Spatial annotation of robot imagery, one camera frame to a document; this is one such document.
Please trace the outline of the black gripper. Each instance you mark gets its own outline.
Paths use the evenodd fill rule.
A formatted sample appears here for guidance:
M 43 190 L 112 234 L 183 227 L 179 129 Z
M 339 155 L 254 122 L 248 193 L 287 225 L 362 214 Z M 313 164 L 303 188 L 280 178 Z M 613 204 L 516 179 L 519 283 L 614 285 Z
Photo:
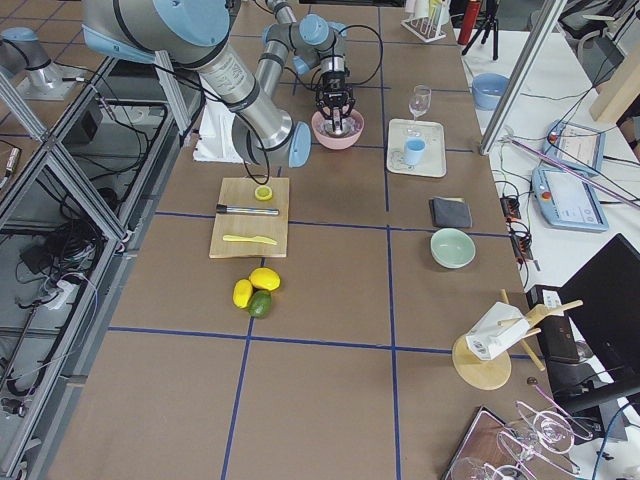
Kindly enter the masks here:
M 349 71 L 327 71 L 321 74 L 315 87 L 315 104 L 317 112 L 317 130 L 321 133 L 332 131 L 332 120 L 327 119 L 323 113 L 332 113 L 337 110 L 343 113 L 342 129 L 351 131 L 353 119 L 350 113 L 355 105 L 353 88 L 347 83 Z

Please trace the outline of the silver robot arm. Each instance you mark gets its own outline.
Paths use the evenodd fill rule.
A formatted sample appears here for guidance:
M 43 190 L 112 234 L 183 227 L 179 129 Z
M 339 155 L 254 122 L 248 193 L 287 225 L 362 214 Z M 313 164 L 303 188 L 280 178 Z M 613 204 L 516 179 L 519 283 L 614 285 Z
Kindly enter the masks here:
M 318 67 L 317 111 L 342 135 L 355 99 L 347 83 L 344 25 L 309 14 L 296 19 L 286 1 L 270 1 L 275 23 L 264 34 L 257 70 L 249 67 L 229 41 L 231 1 L 86 1 L 86 44 L 106 56 L 151 64 L 158 51 L 199 74 L 214 99 L 235 115 L 232 139 L 237 153 L 254 164 L 300 167 L 311 150 L 311 129 L 296 122 L 273 100 L 286 62 L 303 75 Z

